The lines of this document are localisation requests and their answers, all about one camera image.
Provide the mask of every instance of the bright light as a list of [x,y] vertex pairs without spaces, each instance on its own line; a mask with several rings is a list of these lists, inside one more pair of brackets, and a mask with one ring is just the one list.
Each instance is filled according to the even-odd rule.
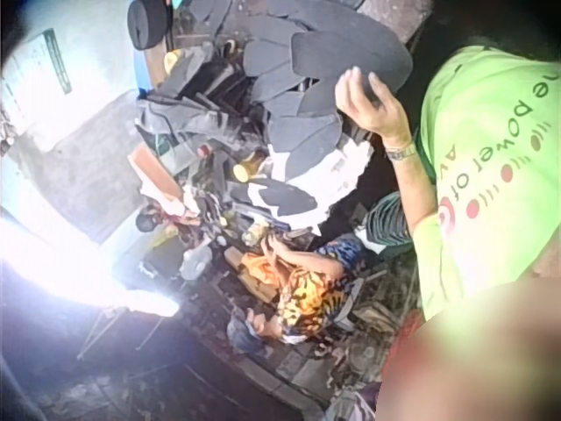
[[176,302],[159,294],[127,291],[110,274],[110,265],[95,245],[55,248],[2,218],[0,257],[25,279],[77,303],[129,307],[162,317],[172,317],[179,309]]

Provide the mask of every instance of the red circle print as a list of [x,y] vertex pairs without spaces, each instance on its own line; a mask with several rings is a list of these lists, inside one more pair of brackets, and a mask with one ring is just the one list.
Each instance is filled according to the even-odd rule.
[[479,215],[479,202],[476,199],[470,201],[470,203],[467,204],[465,213],[467,213],[468,218],[475,219]]
[[542,142],[540,141],[540,138],[538,138],[536,135],[533,135],[529,141],[532,145],[532,149],[534,149],[536,152],[539,152],[539,150],[542,148]]
[[511,182],[512,181],[512,167],[510,165],[505,164],[501,168],[501,178],[504,182]]

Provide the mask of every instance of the gray fabric pieces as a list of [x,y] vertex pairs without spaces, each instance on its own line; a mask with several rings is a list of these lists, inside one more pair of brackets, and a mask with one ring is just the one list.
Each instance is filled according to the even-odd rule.
[[326,125],[303,141],[288,156],[285,180],[306,174],[309,169],[319,164],[323,158],[333,152],[342,132],[341,124],[335,122]]
[[265,101],[263,106],[275,117],[294,117],[303,97],[303,92],[289,91]]
[[247,25],[253,37],[283,46],[290,46],[290,39],[295,33],[305,32],[294,22],[267,15],[251,16],[247,19]]
[[184,53],[184,57],[172,68],[166,80],[156,89],[160,96],[176,98],[193,79],[202,64],[212,59],[214,47],[210,42],[200,46],[192,46]]
[[381,60],[387,63],[385,67],[393,68],[395,71],[394,76],[384,81],[392,89],[400,88],[405,82],[413,67],[413,61],[407,48],[388,27],[340,4],[325,1],[295,1],[298,3],[298,10],[288,16],[290,19],[300,20],[315,31],[336,33],[379,55]]
[[290,51],[292,70],[313,79],[338,78],[353,66],[374,71],[384,64],[379,55],[333,32],[295,33]]
[[282,92],[292,89],[304,80],[292,71],[290,58],[282,66],[260,76],[253,85],[252,101],[255,103],[271,99]]
[[365,0],[325,0],[325,1],[341,4],[342,6],[348,7],[349,9],[353,9],[354,11],[358,10],[359,7],[362,6],[362,3],[365,2]]
[[335,85],[337,80],[323,79],[306,90],[297,115],[301,117],[326,116],[336,112]]
[[272,119],[267,130],[273,150],[282,153],[293,151],[312,134],[335,122],[341,125],[337,114],[318,118],[280,117]]
[[298,10],[296,0],[266,0],[266,9],[270,15],[286,17]]
[[395,55],[391,46],[380,46],[380,51],[373,54],[333,32],[296,33],[291,51],[293,71],[314,79],[338,78],[348,68],[358,66],[364,75],[374,72],[396,91],[411,72],[408,54]]
[[242,119],[225,112],[201,110],[191,102],[165,100],[158,103],[139,100],[143,108],[137,124],[154,135],[181,132],[205,134],[225,145],[238,149]]
[[245,47],[244,71],[250,77],[261,76],[287,61],[290,50],[267,41],[252,41]]
[[215,0],[193,0],[189,5],[189,11],[197,22],[206,20],[212,12]]
[[254,179],[251,183],[266,186],[259,195],[268,206],[279,206],[279,217],[312,211],[317,207],[314,197],[295,186],[271,179]]
[[211,35],[216,35],[222,23],[228,15],[232,0],[214,0],[212,12],[209,16],[209,31]]
[[[329,2],[351,10],[358,9],[365,0],[306,0],[310,2]],[[267,0],[267,10],[273,16],[286,17],[298,10],[296,0]]]

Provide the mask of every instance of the hand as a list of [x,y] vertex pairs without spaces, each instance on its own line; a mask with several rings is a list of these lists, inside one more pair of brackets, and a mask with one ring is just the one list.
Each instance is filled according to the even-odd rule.
[[274,235],[269,237],[269,245],[280,257],[286,255],[287,253],[290,253],[290,249],[288,248],[288,246],[277,239]]
[[269,265],[275,267],[277,264],[277,253],[274,250],[269,250],[266,238],[261,240],[261,249],[263,250],[263,255],[266,257],[266,260],[269,262]]
[[371,73],[368,76],[374,94],[380,100],[376,108],[366,97],[359,68],[347,70],[337,82],[337,107],[361,128],[378,133],[388,148],[403,148],[411,143],[411,133],[405,110],[389,88]]

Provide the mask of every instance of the blurry skin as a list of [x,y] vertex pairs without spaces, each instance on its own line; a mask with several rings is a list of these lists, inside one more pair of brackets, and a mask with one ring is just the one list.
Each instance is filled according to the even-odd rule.
[[[539,419],[544,393],[555,392],[547,381],[561,379],[560,297],[559,279],[514,282],[431,319],[389,368],[376,418]],[[458,326],[469,333],[460,346],[445,329],[457,317],[464,317]]]

